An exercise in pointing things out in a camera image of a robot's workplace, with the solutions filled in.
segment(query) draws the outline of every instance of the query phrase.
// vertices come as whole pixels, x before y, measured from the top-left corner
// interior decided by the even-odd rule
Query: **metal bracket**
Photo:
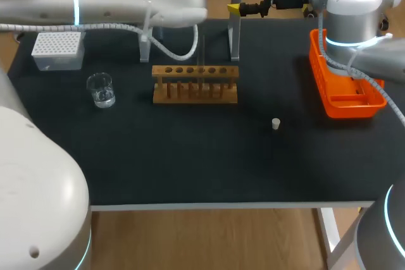
[[[323,242],[327,251],[328,270],[344,270],[349,263],[356,259],[359,265],[359,256],[356,255],[356,230],[361,213],[340,239],[337,230],[335,215],[332,208],[317,209],[321,224]]]
[[[231,3],[241,3],[242,0],[231,0]],[[230,60],[239,61],[240,16],[230,14],[228,20],[228,36]]]

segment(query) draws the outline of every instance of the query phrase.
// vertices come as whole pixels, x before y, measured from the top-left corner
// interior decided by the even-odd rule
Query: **table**
[[[136,34],[116,30],[88,32],[82,70],[67,72],[38,71],[29,34],[9,76],[34,123],[83,169],[96,210],[369,206],[405,166],[404,132],[389,108],[371,120],[326,116],[308,60],[315,27],[242,21],[237,106],[154,105],[151,66],[174,62],[153,48],[139,63]],[[208,20],[201,32],[206,64],[231,65],[227,21]],[[164,38],[182,54],[192,31]],[[103,111],[85,89],[100,71],[117,98]],[[387,92],[405,108],[400,85]]]

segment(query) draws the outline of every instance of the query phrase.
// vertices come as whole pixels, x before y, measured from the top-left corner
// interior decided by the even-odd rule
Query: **water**
[[[114,91],[103,90],[100,92],[96,92],[96,94],[94,95],[94,103],[101,109],[111,107],[115,103]]]

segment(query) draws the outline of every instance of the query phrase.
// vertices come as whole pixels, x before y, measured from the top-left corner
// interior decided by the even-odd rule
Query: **wooden peg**
[[[177,82],[177,98],[182,98],[182,83]]]
[[[203,97],[203,82],[201,79],[198,80],[198,96]]]
[[[234,77],[229,78],[228,89],[232,89],[234,87],[234,83],[235,83],[235,78]]]
[[[192,82],[189,82],[189,98],[192,97]]]
[[[222,98],[222,96],[223,96],[223,87],[224,87],[224,85],[223,85],[223,82],[220,84],[220,98]]]
[[[171,83],[168,82],[167,83],[167,98],[171,98],[171,92],[170,92],[170,88],[171,88]]]
[[[210,83],[209,84],[209,98],[213,98],[213,94],[214,94],[214,84]]]

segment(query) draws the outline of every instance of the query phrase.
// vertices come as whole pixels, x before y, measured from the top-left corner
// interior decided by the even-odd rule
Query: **small white cap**
[[[281,121],[278,118],[273,118],[271,124],[273,125],[273,130],[277,130],[280,126]]]

